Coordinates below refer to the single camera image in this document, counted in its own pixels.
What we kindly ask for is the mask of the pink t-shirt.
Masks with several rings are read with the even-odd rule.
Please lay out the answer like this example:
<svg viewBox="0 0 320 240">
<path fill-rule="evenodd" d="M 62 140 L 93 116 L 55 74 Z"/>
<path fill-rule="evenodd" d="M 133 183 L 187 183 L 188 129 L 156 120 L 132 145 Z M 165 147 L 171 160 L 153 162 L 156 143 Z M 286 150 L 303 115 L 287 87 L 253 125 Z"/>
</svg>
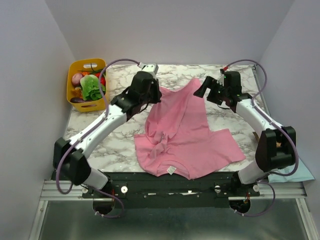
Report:
<svg viewBox="0 0 320 240">
<path fill-rule="evenodd" d="M 152 106 L 145 132 L 134 136 L 145 172 L 194 180 L 246 158 L 228 129 L 210 130 L 204 99 L 194 96 L 200 86 L 194 78 L 177 90 L 161 88 L 161 102 Z"/>
</svg>

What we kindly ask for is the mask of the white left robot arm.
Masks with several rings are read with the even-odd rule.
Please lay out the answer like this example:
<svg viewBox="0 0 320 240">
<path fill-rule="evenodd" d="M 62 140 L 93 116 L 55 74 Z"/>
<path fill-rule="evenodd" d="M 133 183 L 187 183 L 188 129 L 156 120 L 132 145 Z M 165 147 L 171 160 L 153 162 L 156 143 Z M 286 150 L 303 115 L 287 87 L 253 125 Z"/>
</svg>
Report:
<svg viewBox="0 0 320 240">
<path fill-rule="evenodd" d="M 110 178 L 92 168 L 88 158 L 94 149 L 116 128 L 141 113 L 144 106 L 160 103 L 162 94 L 156 78 L 156 63 L 140 63 L 131 85 L 108 103 L 106 110 L 84 130 L 75 136 L 59 138 L 54 144 L 53 167 L 56 185 L 63 176 L 73 185 L 87 185 L 101 198 L 111 191 Z"/>
</svg>

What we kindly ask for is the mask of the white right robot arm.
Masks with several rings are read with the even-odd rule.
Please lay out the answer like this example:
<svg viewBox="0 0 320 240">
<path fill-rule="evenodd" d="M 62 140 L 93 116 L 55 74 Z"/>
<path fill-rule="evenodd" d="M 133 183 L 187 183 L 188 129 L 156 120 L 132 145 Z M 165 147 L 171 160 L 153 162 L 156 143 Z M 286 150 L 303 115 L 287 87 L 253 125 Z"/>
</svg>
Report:
<svg viewBox="0 0 320 240">
<path fill-rule="evenodd" d="M 209 90 L 207 101 L 220 106 L 225 103 L 234 113 L 241 116 L 258 134 L 259 140 L 255 160 L 236 171 L 230 183 L 230 191 L 241 196 L 254 184 L 270 174 L 280 175 L 280 170 L 292 166 L 288 173 L 293 175 L 299 167 L 296 148 L 296 131 L 270 118 L 255 103 L 249 93 L 242 92 L 241 75 L 237 71 L 225 71 L 220 79 L 207 76 L 194 96 L 203 98 Z"/>
</svg>

